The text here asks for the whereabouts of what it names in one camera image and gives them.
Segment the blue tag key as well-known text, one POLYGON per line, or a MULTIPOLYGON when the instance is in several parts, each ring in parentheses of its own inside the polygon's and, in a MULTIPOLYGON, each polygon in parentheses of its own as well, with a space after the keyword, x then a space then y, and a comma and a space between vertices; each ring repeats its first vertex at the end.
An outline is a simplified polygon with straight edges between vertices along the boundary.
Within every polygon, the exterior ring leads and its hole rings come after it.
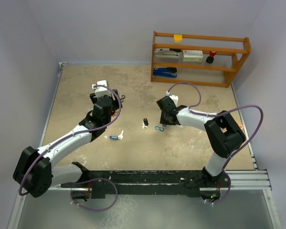
POLYGON ((111 140, 122 140, 123 139, 123 133, 124 133, 124 131, 122 130, 118 136, 111 135, 109 138, 111 140))

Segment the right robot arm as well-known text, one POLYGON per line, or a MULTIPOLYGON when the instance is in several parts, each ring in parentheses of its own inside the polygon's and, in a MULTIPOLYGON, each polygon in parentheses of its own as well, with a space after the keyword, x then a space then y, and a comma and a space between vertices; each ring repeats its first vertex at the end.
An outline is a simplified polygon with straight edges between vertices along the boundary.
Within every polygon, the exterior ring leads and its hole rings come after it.
POLYGON ((237 122, 230 114, 223 112, 200 113, 185 105, 176 106, 171 96, 165 96, 156 103, 161 110, 161 124, 190 126, 206 132, 213 153, 204 167, 202 180, 206 186, 213 187, 219 182, 219 175, 228 158, 246 140, 237 122))

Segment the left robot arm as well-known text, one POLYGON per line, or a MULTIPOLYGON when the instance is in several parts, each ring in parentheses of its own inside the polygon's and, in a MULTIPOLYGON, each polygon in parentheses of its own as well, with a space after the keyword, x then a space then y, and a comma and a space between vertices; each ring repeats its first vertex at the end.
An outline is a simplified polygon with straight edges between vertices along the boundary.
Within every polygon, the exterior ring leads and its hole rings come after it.
POLYGON ((90 94, 93 109, 69 133, 39 148, 25 148, 18 160, 13 179, 19 184, 18 194, 37 198, 43 195, 54 179, 53 168, 76 149, 101 136, 120 115, 122 102, 118 90, 95 85, 90 94))

